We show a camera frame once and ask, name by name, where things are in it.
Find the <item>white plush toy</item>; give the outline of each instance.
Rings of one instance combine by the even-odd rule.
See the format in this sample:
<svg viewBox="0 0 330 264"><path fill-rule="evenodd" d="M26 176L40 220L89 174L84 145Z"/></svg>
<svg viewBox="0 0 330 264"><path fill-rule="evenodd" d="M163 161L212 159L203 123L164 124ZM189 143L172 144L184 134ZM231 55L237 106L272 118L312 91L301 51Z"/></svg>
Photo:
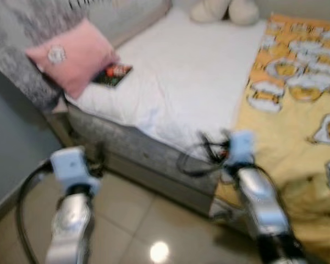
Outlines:
<svg viewBox="0 0 330 264"><path fill-rule="evenodd" d="M191 18L201 23L219 21L227 9L230 19L237 25L252 25L259 20L254 0L202 0L193 7Z"/></svg>

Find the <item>white bed sheet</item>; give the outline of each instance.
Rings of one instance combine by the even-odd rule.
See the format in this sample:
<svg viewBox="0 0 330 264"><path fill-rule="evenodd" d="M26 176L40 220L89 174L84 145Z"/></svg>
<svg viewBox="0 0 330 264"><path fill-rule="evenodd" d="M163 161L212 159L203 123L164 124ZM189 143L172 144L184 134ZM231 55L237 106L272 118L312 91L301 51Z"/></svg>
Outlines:
<svg viewBox="0 0 330 264"><path fill-rule="evenodd" d="M118 49L134 70L116 89L92 83L67 100L181 151L200 141L199 131L221 139L234 125L265 27L196 24L173 8Z"/></svg>

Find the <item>book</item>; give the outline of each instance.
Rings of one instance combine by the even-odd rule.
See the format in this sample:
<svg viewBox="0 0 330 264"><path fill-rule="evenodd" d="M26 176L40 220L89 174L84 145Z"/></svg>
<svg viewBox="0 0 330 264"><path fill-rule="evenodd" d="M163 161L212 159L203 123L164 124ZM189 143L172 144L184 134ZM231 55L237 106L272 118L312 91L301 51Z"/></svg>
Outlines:
<svg viewBox="0 0 330 264"><path fill-rule="evenodd" d="M104 84L109 87L116 87L133 69L130 65L121 63L110 64L101 71L94 79L94 83Z"/></svg>

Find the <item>beige floor tile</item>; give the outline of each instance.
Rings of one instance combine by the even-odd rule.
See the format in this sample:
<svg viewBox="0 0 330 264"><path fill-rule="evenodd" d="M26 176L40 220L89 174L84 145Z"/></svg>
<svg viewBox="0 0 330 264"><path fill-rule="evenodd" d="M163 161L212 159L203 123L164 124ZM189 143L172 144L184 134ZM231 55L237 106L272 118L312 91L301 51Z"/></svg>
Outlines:
<svg viewBox="0 0 330 264"><path fill-rule="evenodd" d="M2 255L17 241L17 230L14 222L14 210L11 210L0 221L0 259Z"/></svg>
<svg viewBox="0 0 330 264"><path fill-rule="evenodd" d="M6 254L4 254L0 264L29 264L29 262L22 246L16 242Z"/></svg>
<svg viewBox="0 0 330 264"><path fill-rule="evenodd" d="M62 193L47 182L40 182L26 197L24 219L27 226L36 222L40 215L52 217L56 213L57 202Z"/></svg>
<svg viewBox="0 0 330 264"><path fill-rule="evenodd" d="M95 198L95 210L133 234L154 196L125 179L107 174Z"/></svg>
<svg viewBox="0 0 330 264"><path fill-rule="evenodd" d="M61 184L56 180L55 174L53 173L48 173L41 183L48 184L50 187L56 189L57 191L61 190Z"/></svg>
<svg viewBox="0 0 330 264"><path fill-rule="evenodd" d="M27 235L39 263L45 262L46 253L51 243L53 215L54 212L41 207L36 210L36 218L27 225Z"/></svg>
<svg viewBox="0 0 330 264"><path fill-rule="evenodd" d="M262 264L258 251L252 252L248 259L248 264Z"/></svg>
<svg viewBox="0 0 330 264"><path fill-rule="evenodd" d="M155 198L136 237L147 243L164 241L181 264L247 263L253 250L248 238L160 197Z"/></svg>
<svg viewBox="0 0 330 264"><path fill-rule="evenodd" d="M119 264L153 264L150 258L150 248L151 245L134 238ZM180 262L175 262L169 256L162 264L180 264Z"/></svg>
<svg viewBox="0 0 330 264"><path fill-rule="evenodd" d="M131 240L131 235L97 216L89 263L118 264Z"/></svg>

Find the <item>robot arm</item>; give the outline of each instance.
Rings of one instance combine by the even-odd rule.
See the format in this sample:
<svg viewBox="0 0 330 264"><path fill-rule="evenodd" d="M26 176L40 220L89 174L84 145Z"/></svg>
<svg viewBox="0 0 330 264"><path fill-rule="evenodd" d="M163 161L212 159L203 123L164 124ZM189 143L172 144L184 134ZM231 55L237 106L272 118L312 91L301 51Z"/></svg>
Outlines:
<svg viewBox="0 0 330 264"><path fill-rule="evenodd" d="M87 264L94 228L91 200L100 182L89 174L81 148L55 152L51 163L65 198L52 222L52 241L46 264Z"/></svg>
<svg viewBox="0 0 330 264"><path fill-rule="evenodd" d="M246 222L263 263L307 264L272 182L257 168L237 167L235 177Z"/></svg>
<svg viewBox="0 0 330 264"><path fill-rule="evenodd" d="M252 160L252 134L237 132L230 139L226 170L232 176L246 211L246 224L264 264L307 264L290 227L274 184Z"/></svg>
<svg viewBox="0 0 330 264"><path fill-rule="evenodd" d="M66 196L53 220L46 264L87 264L94 228L91 200L100 182L89 174L79 147L55 152L51 163ZM252 162L250 134L233 134L225 168L236 183L250 235L257 241L263 263L307 264L273 183Z"/></svg>

